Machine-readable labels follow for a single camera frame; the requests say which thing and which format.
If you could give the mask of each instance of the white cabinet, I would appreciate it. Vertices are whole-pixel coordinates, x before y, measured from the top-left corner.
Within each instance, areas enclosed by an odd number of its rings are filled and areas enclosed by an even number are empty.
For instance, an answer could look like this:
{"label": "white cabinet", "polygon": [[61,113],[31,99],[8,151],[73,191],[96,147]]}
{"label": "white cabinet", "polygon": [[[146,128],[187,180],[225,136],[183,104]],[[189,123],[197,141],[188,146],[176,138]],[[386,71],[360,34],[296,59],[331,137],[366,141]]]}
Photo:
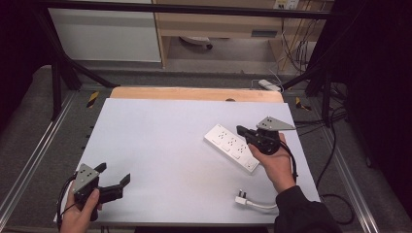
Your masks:
{"label": "white cabinet", "polygon": [[152,13],[63,9],[50,9],[50,13],[60,42],[73,59],[160,62]]}

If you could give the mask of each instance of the black sleeve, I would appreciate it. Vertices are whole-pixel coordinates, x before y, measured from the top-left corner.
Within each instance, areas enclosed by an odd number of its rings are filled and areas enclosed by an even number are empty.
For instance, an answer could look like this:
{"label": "black sleeve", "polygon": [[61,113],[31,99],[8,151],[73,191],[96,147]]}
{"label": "black sleeve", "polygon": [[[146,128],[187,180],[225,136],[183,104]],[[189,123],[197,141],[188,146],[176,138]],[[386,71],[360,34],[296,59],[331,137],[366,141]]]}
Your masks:
{"label": "black sleeve", "polygon": [[279,216],[275,220],[276,233],[342,232],[326,206],[310,202],[299,186],[291,187],[276,197]]}

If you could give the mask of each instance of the wooden board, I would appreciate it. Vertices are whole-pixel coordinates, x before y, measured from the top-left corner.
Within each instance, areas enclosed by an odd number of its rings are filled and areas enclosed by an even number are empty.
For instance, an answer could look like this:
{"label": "wooden board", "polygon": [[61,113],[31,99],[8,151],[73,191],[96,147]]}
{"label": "wooden board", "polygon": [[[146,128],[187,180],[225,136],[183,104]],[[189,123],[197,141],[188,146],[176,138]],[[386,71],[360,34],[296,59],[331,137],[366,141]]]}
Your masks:
{"label": "wooden board", "polygon": [[282,94],[269,90],[211,89],[181,87],[116,87],[111,98],[123,99],[170,99],[170,100],[216,100],[232,99],[237,102],[283,103]]}

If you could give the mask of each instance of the electrical outlet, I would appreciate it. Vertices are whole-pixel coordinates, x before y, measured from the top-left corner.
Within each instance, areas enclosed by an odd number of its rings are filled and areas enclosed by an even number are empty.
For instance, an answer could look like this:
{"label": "electrical outlet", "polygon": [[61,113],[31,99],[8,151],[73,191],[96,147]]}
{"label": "electrical outlet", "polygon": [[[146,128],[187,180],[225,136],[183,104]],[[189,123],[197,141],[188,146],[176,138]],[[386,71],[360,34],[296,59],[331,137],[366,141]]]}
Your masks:
{"label": "electrical outlet", "polygon": [[286,6],[288,5],[288,0],[276,0],[275,5],[273,6],[273,9],[286,9]]}
{"label": "electrical outlet", "polygon": [[259,162],[252,155],[246,142],[220,124],[213,127],[205,135],[205,139],[249,175],[257,168]]}
{"label": "electrical outlet", "polygon": [[286,10],[296,10],[297,4],[299,4],[299,0],[288,0]]}

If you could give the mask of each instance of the plug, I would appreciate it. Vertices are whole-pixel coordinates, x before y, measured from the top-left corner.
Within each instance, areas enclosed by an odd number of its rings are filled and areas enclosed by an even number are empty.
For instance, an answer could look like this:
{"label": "plug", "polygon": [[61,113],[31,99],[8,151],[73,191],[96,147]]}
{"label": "plug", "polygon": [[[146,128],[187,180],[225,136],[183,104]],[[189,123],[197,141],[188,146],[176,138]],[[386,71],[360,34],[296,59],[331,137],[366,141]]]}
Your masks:
{"label": "plug", "polygon": [[246,192],[242,191],[242,189],[239,190],[239,195],[237,195],[234,198],[234,201],[236,203],[239,203],[241,205],[245,205],[247,204],[248,200],[246,200]]}

